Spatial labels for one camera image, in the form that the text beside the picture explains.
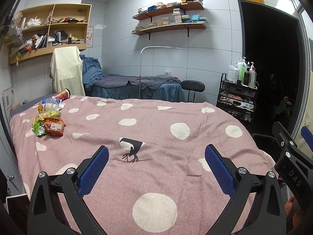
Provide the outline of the potted pink flower plant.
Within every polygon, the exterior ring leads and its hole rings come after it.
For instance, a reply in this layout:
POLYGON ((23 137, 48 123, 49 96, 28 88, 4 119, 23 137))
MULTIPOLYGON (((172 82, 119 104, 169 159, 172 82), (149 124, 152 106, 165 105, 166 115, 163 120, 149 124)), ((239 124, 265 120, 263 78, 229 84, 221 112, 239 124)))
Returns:
POLYGON ((279 105, 275 107, 275 114, 280 116, 285 116, 287 119, 291 118, 293 113, 293 105, 289 98, 285 96, 283 100, 280 101, 279 105))

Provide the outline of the blue massage bed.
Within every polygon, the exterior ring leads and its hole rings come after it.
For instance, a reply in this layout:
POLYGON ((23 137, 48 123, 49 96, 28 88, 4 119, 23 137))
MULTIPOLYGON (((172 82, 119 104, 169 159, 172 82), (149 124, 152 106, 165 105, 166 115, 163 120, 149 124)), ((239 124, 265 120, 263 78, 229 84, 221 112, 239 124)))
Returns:
POLYGON ((105 99, 153 99, 183 102, 181 81, 173 76, 120 76, 105 75, 99 61, 93 57, 80 56, 82 79, 88 97, 105 99))

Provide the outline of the wall poster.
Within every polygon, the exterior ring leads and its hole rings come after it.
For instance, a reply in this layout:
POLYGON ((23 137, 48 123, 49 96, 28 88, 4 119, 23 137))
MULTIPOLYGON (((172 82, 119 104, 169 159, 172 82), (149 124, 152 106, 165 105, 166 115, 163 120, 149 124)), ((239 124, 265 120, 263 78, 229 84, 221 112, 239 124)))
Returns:
POLYGON ((87 33, 86 33, 86 47, 87 48, 93 47, 93 36, 94 36, 94 27, 87 27, 87 33))

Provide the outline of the wooden wall shelf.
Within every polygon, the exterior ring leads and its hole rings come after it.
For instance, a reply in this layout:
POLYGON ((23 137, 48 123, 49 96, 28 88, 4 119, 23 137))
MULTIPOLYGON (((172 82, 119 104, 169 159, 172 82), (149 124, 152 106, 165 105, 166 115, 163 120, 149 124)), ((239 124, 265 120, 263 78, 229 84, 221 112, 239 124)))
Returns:
POLYGON ((190 30, 205 30, 207 28, 207 23, 204 21, 198 22, 190 22, 190 23, 180 23, 180 24, 169 24, 169 25, 162 25, 157 27, 151 28, 144 28, 139 31, 132 31, 133 35, 143 36, 148 34, 148 39, 151 39, 152 33, 157 32, 165 32, 165 31, 176 31, 176 30, 186 30, 187 37, 189 37, 190 30))
POLYGON ((141 13, 141 14, 137 14, 133 16, 133 19, 138 20, 138 21, 151 19, 156 16, 172 13, 173 10, 177 8, 181 9, 184 13, 186 13, 186 11, 204 10, 204 7, 200 2, 191 2, 191 3, 181 4, 181 5, 164 7, 164 8, 157 9, 157 10, 147 11, 145 13, 141 13))

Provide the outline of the upper wooden wall shelf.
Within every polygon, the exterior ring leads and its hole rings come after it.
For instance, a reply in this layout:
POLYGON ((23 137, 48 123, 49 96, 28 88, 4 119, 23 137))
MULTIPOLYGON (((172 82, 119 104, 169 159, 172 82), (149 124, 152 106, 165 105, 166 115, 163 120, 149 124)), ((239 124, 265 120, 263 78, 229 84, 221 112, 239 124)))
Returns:
POLYGON ((173 10, 177 8, 181 9, 184 13, 186 13, 186 11, 204 10, 204 7, 200 2, 191 2, 191 3, 181 4, 181 5, 164 7, 164 8, 157 9, 157 10, 147 11, 145 13, 141 13, 141 14, 137 14, 133 16, 133 19, 138 20, 138 21, 151 19, 156 16, 172 13, 173 10))

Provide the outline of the red snack bag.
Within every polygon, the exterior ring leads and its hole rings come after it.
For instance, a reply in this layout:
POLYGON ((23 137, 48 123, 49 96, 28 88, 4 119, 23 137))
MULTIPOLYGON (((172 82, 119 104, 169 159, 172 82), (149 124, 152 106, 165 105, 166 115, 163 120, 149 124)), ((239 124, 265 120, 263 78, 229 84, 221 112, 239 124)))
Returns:
POLYGON ((65 123, 61 118, 48 118, 44 123, 45 131, 54 136, 63 136, 65 123))

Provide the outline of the green pump bottle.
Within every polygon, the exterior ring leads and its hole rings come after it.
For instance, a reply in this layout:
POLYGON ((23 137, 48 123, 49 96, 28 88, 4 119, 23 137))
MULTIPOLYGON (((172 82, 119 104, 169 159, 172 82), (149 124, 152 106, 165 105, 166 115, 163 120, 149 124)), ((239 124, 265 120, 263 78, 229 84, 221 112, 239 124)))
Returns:
POLYGON ((247 70, 246 57, 239 58, 239 62, 237 63, 237 67, 239 70, 238 80, 240 80, 241 83, 243 83, 244 82, 244 74, 247 70))

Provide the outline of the red paper cup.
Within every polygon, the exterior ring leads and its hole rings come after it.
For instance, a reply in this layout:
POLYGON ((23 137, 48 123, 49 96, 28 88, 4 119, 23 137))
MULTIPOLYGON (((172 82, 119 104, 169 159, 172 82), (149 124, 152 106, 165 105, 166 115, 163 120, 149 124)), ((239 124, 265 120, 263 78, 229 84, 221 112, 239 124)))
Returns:
POLYGON ((69 89, 64 89, 63 91, 56 93, 55 95, 53 95, 53 97, 55 99, 60 99, 62 101, 65 101, 67 99, 69 99, 71 96, 71 92, 69 89))

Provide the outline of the lower wooden wall shelf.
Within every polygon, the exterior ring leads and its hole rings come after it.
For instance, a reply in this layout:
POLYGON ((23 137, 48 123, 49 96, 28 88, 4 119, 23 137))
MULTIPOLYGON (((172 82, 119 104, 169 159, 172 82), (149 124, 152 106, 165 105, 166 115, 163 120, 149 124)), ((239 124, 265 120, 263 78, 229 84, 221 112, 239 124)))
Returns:
POLYGON ((139 31, 132 31, 133 35, 143 36, 148 34, 148 39, 151 39, 152 33, 157 32, 165 32, 165 31, 176 31, 176 30, 186 30, 187 37, 189 37, 190 30, 205 30, 207 28, 207 23, 204 21, 198 22, 190 22, 190 23, 180 23, 180 24, 169 24, 169 25, 162 25, 157 27, 151 28, 144 28, 139 31))

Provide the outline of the black mesh trolley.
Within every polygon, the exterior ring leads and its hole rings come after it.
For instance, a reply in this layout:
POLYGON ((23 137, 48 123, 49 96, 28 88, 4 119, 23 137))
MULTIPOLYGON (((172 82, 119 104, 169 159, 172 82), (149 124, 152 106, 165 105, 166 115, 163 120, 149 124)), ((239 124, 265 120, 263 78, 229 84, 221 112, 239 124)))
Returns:
POLYGON ((251 123, 256 110, 257 87, 251 88, 227 79, 222 73, 216 106, 245 123, 251 123))

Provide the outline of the wooden cubby shelf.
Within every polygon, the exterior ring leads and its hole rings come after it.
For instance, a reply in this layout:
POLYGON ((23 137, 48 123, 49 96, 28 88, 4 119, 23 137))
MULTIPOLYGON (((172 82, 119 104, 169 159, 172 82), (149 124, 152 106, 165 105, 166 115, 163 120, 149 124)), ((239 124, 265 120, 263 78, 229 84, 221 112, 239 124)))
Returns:
POLYGON ((9 64, 53 53, 55 48, 77 46, 85 50, 92 5, 48 4, 27 8, 13 17, 7 38, 9 64))

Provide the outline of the green snack bag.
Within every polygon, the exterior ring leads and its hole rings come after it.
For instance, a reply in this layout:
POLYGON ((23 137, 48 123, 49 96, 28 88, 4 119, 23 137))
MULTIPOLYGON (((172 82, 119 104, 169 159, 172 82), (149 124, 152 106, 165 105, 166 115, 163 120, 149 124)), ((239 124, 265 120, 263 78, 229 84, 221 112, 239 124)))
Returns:
POLYGON ((43 136, 48 133, 45 129, 45 121, 35 122, 32 125, 32 129, 36 136, 43 136))

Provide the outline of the white pump bottle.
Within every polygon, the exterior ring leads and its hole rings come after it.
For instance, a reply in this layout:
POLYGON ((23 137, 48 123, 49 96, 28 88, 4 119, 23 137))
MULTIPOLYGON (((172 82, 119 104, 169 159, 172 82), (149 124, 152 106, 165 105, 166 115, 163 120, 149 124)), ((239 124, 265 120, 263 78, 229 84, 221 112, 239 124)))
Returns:
POLYGON ((237 63, 235 63, 234 69, 233 69, 233 75, 232 75, 233 83, 235 83, 235 84, 237 83, 238 77, 239 77, 239 69, 238 69, 237 63))

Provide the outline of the black round stool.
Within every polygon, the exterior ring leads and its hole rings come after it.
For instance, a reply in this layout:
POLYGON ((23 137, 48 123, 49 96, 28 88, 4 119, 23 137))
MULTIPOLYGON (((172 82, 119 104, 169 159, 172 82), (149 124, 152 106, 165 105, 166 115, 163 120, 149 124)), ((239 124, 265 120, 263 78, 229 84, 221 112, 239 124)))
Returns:
POLYGON ((181 88, 183 90, 188 91, 188 100, 187 101, 189 101, 190 93, 191 93, 191 91, 193 91, 194 95, 193 95, 192 101, 195 102, 196 92, 199 92, 199 93, 204 92, 205 85, 204 85, 204 83, 202 83, 200 81, 184 80, 181 82, 181 88))

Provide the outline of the crushed plastic bottle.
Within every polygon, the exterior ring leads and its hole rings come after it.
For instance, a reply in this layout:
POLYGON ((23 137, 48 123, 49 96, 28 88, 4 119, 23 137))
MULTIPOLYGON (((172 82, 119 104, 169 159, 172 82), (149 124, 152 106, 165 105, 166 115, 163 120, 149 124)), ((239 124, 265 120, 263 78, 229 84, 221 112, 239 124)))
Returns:
POLYGON ((38 105, 38 113, 45 113, 50 111, 59 111, 64 108, 62 99, 51 97, 43 99, 38 105))

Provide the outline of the cream cloth on chair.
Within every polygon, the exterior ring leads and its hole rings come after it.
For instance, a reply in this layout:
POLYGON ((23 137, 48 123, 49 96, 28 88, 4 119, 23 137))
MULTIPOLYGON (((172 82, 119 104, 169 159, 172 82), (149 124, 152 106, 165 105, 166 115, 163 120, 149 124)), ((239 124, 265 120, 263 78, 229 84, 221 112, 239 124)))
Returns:
POLYGON ((85 96, 82 60, 76 46, 54 49, 50 62, 50 78, 54 92, 68 89, 71 95, 85 96))

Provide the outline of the pink polka dot bedspread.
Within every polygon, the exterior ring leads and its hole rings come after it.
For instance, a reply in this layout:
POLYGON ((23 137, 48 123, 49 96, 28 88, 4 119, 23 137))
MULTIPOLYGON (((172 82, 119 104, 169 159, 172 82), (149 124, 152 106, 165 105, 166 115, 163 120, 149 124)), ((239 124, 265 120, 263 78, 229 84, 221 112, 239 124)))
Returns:
POLYGON ((274 167, 238 120, 207 102, 73 96, 61 137, 36 136, 37 113, 10 122, 25 191, 41 171, 62 174, 106 146, 109 162, 84 201, 108 234, 205 234, 229 201, 205 161, 209 144, 252 174, 274 167))

